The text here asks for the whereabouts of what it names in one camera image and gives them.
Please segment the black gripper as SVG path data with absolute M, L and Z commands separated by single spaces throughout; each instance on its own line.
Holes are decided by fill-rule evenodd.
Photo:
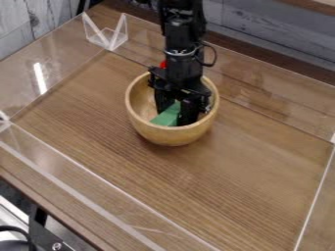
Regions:
M 205 49 L 189 48 L 165 51 L 167 68 L 150 67 L 150 86 L 155 89 L 155 102 L 161 114 L 181 101 L 178 125 L 189 126 L 198 122 L 199 114 L 211 110 L 213 91 L 203 83 Z

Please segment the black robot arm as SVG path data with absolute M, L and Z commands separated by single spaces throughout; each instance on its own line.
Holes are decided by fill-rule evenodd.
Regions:
M 211 111 L 211 89 L 203 83 L 203 68 L 211 68 L 218 61 L 206 61 L 205 40 L 207 20 L 203 0 L 159 0 L 162 33 L 166 38 L 165 66 L 150 67 L 149 85 L 155 90 L 158 113 L 162 114 L 175 103 L 177 126 L 198 122 L 201 114 Z

